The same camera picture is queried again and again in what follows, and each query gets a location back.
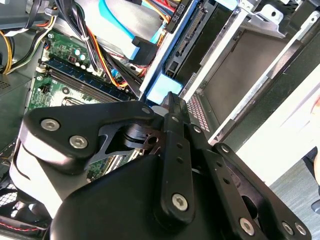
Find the motherboard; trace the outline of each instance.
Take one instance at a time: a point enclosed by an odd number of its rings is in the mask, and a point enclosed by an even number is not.
[[[26,110],[134,99],[130,92],[109,83],[102,70],[93,70],[86,48],[77,39],[51,31],[32,80]],[[100,178],[136,158],[138,153],[132,150],[128,155],[110,156],[92,163],[87,180]]]
[[[81,68],[95,76],[106,79],[102,69],[94,71],[87,49],[78,39],[70,38],[56,31],[51,31],[47,36],[44,44],[44,58],[49,58],[50,55],[54,55],[62,60],[68,61],[77,68]]]
[[[35,77],[28,110],[72,106],[81,104],[99,104],[100,101],[83,94],[49,76],[38,73]]]

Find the fan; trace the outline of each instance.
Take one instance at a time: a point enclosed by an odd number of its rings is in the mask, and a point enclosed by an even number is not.
[[[45,206],[16,189],[9,171],[0,180],[0,228],[23,236],[42,237],[51,223]]]

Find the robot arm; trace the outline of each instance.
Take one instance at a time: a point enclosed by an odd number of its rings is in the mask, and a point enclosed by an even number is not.
[[[46,206],[50,239],[311,239],[227,145],[208,144],[182,99],[169,93],[161,107],[128,101],[24,117],[10,176]],[[135,148],[144,155],[86,182],[89,164]]]

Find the silver screw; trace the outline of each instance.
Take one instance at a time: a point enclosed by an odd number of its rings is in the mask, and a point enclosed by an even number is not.
[[[228,153],[229,152],[229,149],[226,147],[226,146],[221,146],[221,148],[222,148],[222,150],[224,151],[224,152],[226,152],[226,153]]]
[[[83,136],[79,135],[70,137],[69,143],[75,149],[84,149],[88,146],[88,141]]]
[[[301,233],[302,235],[307,235],[306,230],[299,224],[299,223],[294,223],[296,229],[298,229],[299,233]]]
[[[179,193],[175,193],[172,196],[172,203],[180,211],[186,211],[188,209],[187,199]]]
[[[294,231],[292,230],[292,228],[285,221],[282,222],[282,226],[284,227],[284,229],[287,231],[288,234],[290,235],[294,234]]]
[[[240,226],[248,235],[253,236],[255,234],[255,229],[248,219],[242,217],[240,218]]]
[[[201,129],[198,126],[194,126],[193,129],[197,132],[197,133],[201,133]]]
[[[56,120],[50,118],[42,120],[40,124],[43,129],[51,132],[60,128],[60,124]]]
[[[178,118],[176,118],[175,116],[172,116],[172,119],[175,120],[177,123],[179,122]]]
[[[146,114],[149,114],[150,113],[150,110],[146,107],[143,107],[142,108],[142,111],[145,112]]]

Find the cable tie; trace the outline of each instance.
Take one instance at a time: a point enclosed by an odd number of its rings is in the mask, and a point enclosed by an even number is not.
[[[87,36],[87,37],[85,37],[85,36],[81,36],[81,39],[83,40],[83,41],[88,41],[89,39],[90,39],[90,37],[89,36]]]

